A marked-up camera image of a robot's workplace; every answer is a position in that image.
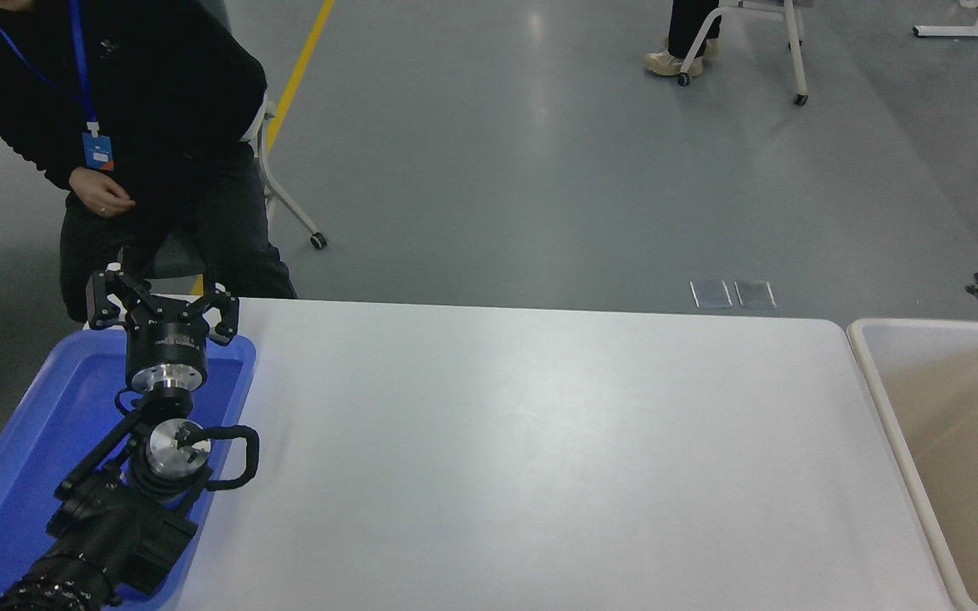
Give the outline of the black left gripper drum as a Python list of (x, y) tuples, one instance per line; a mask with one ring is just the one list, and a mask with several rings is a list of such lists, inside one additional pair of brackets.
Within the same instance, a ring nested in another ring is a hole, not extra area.
[(207, 378), (204, 317), (183, 317), (183, 309), (160, 307), (160, 314), (139, 306), (126, 314), (126, 378)]

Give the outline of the person's hand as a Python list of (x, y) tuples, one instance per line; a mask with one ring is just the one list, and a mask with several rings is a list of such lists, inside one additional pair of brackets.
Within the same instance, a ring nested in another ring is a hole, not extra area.
[(101, 171), (77, 167), (71, 171), (67, 184), (86, 209), (101, 219), (113, 219), (137, 204), (123, 187)]

